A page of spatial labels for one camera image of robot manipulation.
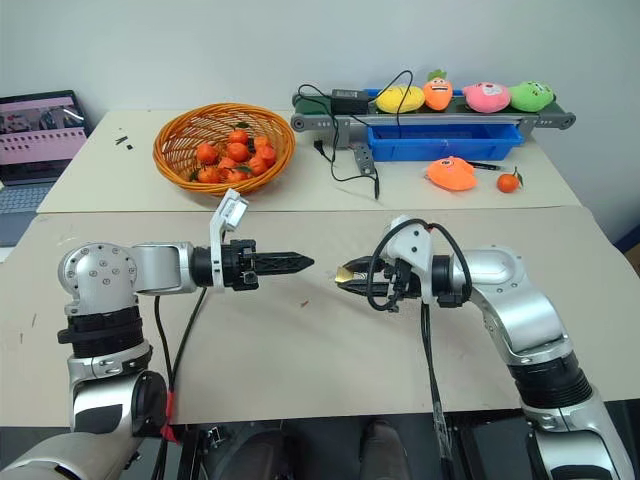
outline laptop keyboard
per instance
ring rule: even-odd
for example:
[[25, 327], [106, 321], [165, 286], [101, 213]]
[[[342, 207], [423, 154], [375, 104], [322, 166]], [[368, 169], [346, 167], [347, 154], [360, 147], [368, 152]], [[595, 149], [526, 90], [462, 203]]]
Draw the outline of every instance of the laptop keyboard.
[[34, 212], [49, 190], [51, 185], [5, 187], [0, 190], [0, 214]]

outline laptop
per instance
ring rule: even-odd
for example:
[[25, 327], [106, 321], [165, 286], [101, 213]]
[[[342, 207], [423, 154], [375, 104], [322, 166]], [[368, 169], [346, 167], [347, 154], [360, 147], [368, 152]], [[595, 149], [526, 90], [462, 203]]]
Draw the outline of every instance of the laptop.
[[0, 247], [18, 243], [89, 133], [71, 90], [0, 98]]

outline beige table surface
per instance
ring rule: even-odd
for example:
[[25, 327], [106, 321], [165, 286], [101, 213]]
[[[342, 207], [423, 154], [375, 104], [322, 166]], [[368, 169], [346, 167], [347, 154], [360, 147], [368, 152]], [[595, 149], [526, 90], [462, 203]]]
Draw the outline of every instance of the beige table surface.
[[[266, 277], [253, 292], [209, 294], [180, 371], [176, 422], [427, 412], [418, 303], [373, 311], [335, 287], [336, 266], [370, 253], [400, 212], [249, 212], [230, 238], [260, 251], [315, 258], [295, 276]], [[409, 212], [446, 225], [463, 248], [492, 243], [524, 256], [551, 298], [578, 358], [605, 400], [640, 397], [640, 280], [582, 207]], [[56, 269], [89, 241], [205, 244], [207, 213], [45, 214], [0, 265], [0, 425], [66, 425], [69, 345], [58, 345], [70, 298]], [[436, 253], [447, 253], [435, 236]], [[173, 354], [195, 295], [163, 297]], [[163, 372], [152, 299], [141, 298], [145, 335]], [[518, 406], [506, 367], [473, 305], [433, 308], [436, 372], [447, 410]]]
[[[180, 189], [165, 179], [153, 162], [152, 147], [158, 131], [180, 113], [109, 112], [38, 211], [212, 210], [218, 199]], [[291, 112], [279, 113], [289, 121]], [[115, 140], [125, 135], [129, 139], [116, 146]], [[427, 162], [378, 162], [381, 188], [376, 201], [372, 181], [337, 183], [331, 178], [327, 161], [313, 149], [316, 135], [314, 132], [297, 135], [296, 153], [287, 170], [250, 196], [254, 211], [528, 208], [580, 204], [533, 140], [514, 148], [505, 161], [496, 162], [508, 172], [518, 166], [526, 188], [517, 194], [500, 193], [495, 187], [499, 173], [494, 171], [476, 170], [476, 188], [451, 193], [424, 178]], [[132, 145], [133, 150], [127, 150], [127, 144]], [[357, 173], [352, 152], [338, 153], [335, 172], [341, 178]]]

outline orange basket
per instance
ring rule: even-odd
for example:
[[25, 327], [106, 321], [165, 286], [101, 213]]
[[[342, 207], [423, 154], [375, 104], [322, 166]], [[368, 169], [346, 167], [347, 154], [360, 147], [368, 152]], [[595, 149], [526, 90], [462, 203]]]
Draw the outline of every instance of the orange basket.
[[[223, 151], [227, 137], [238, 124], [250, 137], [264, 135], [276, 150], [276, 163], [262, 175], [236, 183], [198, 183], [190, 181], [200, 167], [196, 148], [213, 142]], [[217, 103], [191, 110], [167, 123], [153, 144], [153, 159], [160, 173], [191, 192], [224, 196], [229, 188], [240, 193], [258, 190], [276, 178], [289, 164], [296, 146], [295, 136], [282, 117], [266, 108], [240, 103]]]

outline cable connector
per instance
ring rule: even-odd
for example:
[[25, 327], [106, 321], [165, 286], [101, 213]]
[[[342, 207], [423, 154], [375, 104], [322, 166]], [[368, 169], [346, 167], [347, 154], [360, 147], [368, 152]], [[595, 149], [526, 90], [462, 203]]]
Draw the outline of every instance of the cable connector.
[[322, 140], [314, 140], [313, 148], [315, 148], [318, 151], [318, 153], [320, 153], [320, 155], [322, 155], [323, 157], [326, 157], [326, 153], [324, 153], [324, 148], [322, 148]]

